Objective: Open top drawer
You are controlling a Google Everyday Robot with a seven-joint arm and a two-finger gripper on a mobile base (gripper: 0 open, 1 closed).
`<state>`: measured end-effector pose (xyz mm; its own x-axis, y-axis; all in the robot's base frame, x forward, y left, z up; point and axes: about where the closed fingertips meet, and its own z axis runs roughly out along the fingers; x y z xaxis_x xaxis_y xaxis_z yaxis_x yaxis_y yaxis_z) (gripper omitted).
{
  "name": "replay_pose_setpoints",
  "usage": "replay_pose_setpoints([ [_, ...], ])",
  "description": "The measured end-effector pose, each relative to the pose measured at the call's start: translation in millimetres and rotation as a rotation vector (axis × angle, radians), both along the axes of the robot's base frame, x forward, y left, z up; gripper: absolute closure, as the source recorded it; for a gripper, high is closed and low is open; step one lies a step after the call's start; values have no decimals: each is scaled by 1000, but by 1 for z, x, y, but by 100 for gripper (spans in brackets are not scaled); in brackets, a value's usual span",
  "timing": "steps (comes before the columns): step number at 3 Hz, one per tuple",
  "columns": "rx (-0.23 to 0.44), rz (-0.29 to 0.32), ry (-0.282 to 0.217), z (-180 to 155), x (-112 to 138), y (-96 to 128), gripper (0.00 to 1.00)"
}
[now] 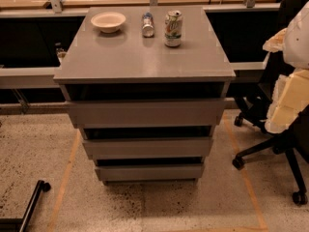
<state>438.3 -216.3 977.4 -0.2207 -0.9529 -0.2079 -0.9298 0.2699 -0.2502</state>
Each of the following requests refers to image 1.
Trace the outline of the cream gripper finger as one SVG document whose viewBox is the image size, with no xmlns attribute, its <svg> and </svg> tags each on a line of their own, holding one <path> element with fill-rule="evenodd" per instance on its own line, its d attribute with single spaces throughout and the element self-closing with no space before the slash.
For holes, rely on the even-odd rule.
<svg viewBox="0 0 309 232">
<path fill-rule="evenodd" d="M 280 74 L 275 82 L 265 128 L 271 133 L 286 130 L 309 104 L 309 71 L 296 69 L 289 76 Z"/>
<path fill-rule="evenodd" d="M 278 52 L 283 50 L 283 42 L 287 29 L 284 28 L 269 38 L 263 45 L 263 50 L 268 52 Z"/>
</svg>

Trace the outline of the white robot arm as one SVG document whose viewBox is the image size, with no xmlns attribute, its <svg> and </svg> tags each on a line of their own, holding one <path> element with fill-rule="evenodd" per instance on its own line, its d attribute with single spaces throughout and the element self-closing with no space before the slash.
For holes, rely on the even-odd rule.
<svg viewBox="0 0 309 232">
<path fill-rule="evenodd" d="M 268 52 L 281 51 L 284 62 L 295 69 L 288 76 L 279 75 L 267 112 L 266 130 L 281 133 L 309 104 L 309 2 L 287 28 L 264 43 L 263 49 Z"/>
</svg>

